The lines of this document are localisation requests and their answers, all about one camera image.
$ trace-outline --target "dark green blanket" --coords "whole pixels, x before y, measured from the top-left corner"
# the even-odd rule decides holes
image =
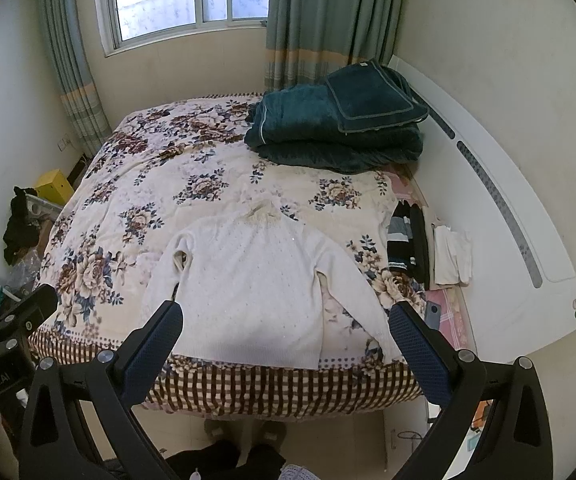
[[[403,76],[373,62],[330,74],[326,84],[270,92],[251,109],[245,143],[280,164],[359,173],[417,160],[425,106]]]

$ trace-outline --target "screw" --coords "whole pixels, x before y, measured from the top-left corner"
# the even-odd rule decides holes
[[[39,362],[39,368],[42,370],[47,370],[54,364],[54,359],[52,357],[44,357],[41,362]]]
[[[530,368],[532,368],[532,361],[527,357],[519,357],[519,366],[526,370],[530,370]]]
[[[469,350],[466,349],[459,350],[457,355],[458,358],[465,363],[471,363],[472,361],[474,361],[474,354]]]
[[[113,360],[114,352],[112,350],[101,350],[97,354],[97,361],[100,363],[108,363]]]

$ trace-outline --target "folded clothes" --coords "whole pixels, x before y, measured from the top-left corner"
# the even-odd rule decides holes
[[[428,108],[412,99],[405,78],[374,59],[332,72],[325,84],[337,105],[340,132],[403,126],[428,115]]]
[[[445,225],[434,229],[434,281],[437,285],[468,285],[472,277],[472,243],[468,235]]]
[[[388,226],[388,267],[430,285],[428,239],[423,212],[417,204],[399,202]]]
[[[325,84],[264,95],[250,109],[244,141],[278,164],[357,173],[417,160],[417,122],[427,113],[402,75],[372,60],[330,74]]]
[[[425,222],[425,238],[428,242],[428,274],[429,283],[425,290],[439,290],[440,288],[446,288],[448,285],[437,285],[434,279],[434,230],[439,225],[443,225],[434,211],[429,206],[422,206],[423,211],[423,221]]]

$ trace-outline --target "yellow box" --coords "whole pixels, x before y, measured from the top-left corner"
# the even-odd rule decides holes
[[[74,192],[60,170],[52,170],[39,177],[34,185],[39,198],[55,204],[66,205]]]

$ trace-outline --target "window frame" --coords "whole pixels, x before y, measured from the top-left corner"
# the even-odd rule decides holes
[[[116,1],[117,0],[95,0],[101,43],[106,57],[139,46],[155,43],[156,41],[170,40],[171,38],[191,36],[193,34],[213,32],[216,30],[230,30],[233,28],[265,28],[267,23],[267,17],[261,16],[258,18],[233,18],[232,0],[226,0],[227,17],[225,20],[212,20],[210,22],[205,22],[203,20],[203,0],[194,0],[195,23],[165,28],[163,30],[143,34],[142,36],[136,36],[129,40],[122,40]]]

